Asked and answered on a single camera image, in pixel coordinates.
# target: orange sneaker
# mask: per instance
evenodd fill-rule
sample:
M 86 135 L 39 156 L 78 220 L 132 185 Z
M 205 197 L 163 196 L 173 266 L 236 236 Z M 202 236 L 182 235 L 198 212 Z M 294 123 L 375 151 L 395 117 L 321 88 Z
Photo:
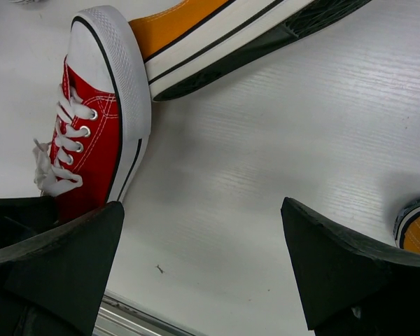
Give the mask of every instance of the orange sneaker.
M 420 254 L 420 198 L 398 214 L 393 235 L 397 247 Z
M 184 0 L 129 22 L 154 101 L 179 98 L 370 0 Z

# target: white shoelace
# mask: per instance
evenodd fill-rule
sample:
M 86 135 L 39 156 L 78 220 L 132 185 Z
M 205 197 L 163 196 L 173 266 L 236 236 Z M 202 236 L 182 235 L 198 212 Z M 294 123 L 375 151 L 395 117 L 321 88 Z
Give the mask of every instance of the white shoelace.
M 64 149 L 79 153 L 84 149 L 81 142 L 72 139 L 90 136 L 90 130 L 87 127 L 74 129 L 70 125 L 74 117 L 84 120 L 96 120 L 98 115 L 95 110 L 81 104 L 83 100 L 78 96 L 74 87 L 70 87 L 70 92 L 71 98 L 67 99 L 62 91 L 62 86 L 59 86 L 59 103 L 56 106 L 59 118 L 56 120 L 55 126 L 55 143 L 39 143 L 37 140 L 34 140 L 36 143 L 36 147 L 33 150 L 36 158 L 34 182 L 44 195 L 55 197 L 83 185 L 82 177 L 63 168 L 61 162 L 64 165 L 73 164 L 73 157 L 67 154 Z M 66 122 L 66 132 L 64 134 L 61 132 L 60 119 Z M 58 147 L 53 163 L 51 163 L 48 154 L 50 145 Z

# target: red canvas upper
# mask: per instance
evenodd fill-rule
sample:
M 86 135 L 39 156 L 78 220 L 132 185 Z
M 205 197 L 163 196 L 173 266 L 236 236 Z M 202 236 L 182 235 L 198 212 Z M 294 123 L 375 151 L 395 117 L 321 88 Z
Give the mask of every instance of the red canvas upper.
M 79 130 L 81 126 L 89 127 L 91 136 L 72 138 L 84 146 L 82 153 L 65 150 L 73 157 L 73 164 L 60 162 L 61 166 L 74 174 L 81 175 L 83 186 L 57 196 L 60 218 L 71 220 L 77 218 L 106 203 L 109 188 L 113 182 L 113 173 L 118 164 L 120 147 L 120 121 L 118 103 L 113 93 L 94 89 L 79 77 L 64 61 L 64 75 L 62 91 L 67 99 L 70 98 L 70 87 L 76 89 L 78 96 L 83 99 L 82 105 L 98 112 L 98 119 L 84 120 L 75 117 L 71 126 Z M 65 122 L 61 121 L 61 131 L 65 132 Z M 56 158 L 58 147 L 54 143 L 53 135 L 50 150 L 51 162 Z

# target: eyelet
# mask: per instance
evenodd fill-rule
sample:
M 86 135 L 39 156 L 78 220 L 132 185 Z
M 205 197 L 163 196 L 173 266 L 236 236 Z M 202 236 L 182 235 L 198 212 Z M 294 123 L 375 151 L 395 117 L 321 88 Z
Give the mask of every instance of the eyelet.
M 97 110 L 94 110 L 93 108 L 92 108 L 92 112 L 93 112 L 93 117 L 91 117 L 91 119 L 89 120 L 95 121 L 96 119 L 98 119 L 98 112 Z
M 73 160 L 73 156 L 71 156 L 71 154 L 69 154 L 69 159 L 70 159 L 70 161 L 68 161 L 68 162 L 66 162 L 69 166 L 71 166 L 72 164 L 73 164 L 73 162 L 74 162 L 74 160 Z
M 84 151 L 84 145 L 79 141 L 77 141 L 76 143 L 78 144 L 79 148 L 75 150 L 75 152 L 82 153 Z
M 90 128 L 87 127 L 87 126 L 81 126 L 81 127 L 79 127 L 79 129 L 80 130 L 86 130 L 87 131 L 87 134 L 84 135 L 85 138 L 88 138 L 88 137 L 90 137 L 90 135 L 92 135 L 92 132 L 90 131 Z

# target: red sneaker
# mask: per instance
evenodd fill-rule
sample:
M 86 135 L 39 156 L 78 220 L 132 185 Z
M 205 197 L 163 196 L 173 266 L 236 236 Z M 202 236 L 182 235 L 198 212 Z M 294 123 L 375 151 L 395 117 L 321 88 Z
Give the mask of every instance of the red sneaker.
M 72 219 L 123 199 L 151 131 L 144 62 L 113 7 L 83 10 L 73 19 L 58 94 L 52 142 L 36 142 L 34 149 L 34 181 L 57 198 L 62 219 Z

